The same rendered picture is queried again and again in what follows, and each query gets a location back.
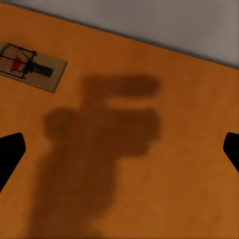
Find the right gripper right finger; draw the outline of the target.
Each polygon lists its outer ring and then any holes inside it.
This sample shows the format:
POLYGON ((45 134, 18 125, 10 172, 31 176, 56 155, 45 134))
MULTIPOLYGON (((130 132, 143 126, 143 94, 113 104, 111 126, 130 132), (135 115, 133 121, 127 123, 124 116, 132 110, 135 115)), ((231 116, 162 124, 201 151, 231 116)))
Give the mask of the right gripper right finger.
POLYGON ((239 173, 239 134, 228 132, 223 150, 239 173))

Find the mousetrap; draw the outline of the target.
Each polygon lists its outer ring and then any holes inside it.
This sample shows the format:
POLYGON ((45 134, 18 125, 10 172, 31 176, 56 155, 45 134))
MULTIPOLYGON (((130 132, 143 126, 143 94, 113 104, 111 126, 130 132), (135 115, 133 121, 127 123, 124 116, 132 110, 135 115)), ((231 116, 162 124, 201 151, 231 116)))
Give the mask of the mousetrap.
POLYGON ((0 75, 54 93, 68 64, 37 51, 3 41, 0 75))

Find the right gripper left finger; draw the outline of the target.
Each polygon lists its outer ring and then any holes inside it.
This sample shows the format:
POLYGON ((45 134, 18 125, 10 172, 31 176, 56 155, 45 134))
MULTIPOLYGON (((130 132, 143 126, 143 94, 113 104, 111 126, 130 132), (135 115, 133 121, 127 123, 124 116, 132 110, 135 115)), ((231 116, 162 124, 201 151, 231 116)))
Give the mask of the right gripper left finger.
POLYGON ((26 151, 21 132, 0 138, 0 192, 26 151))

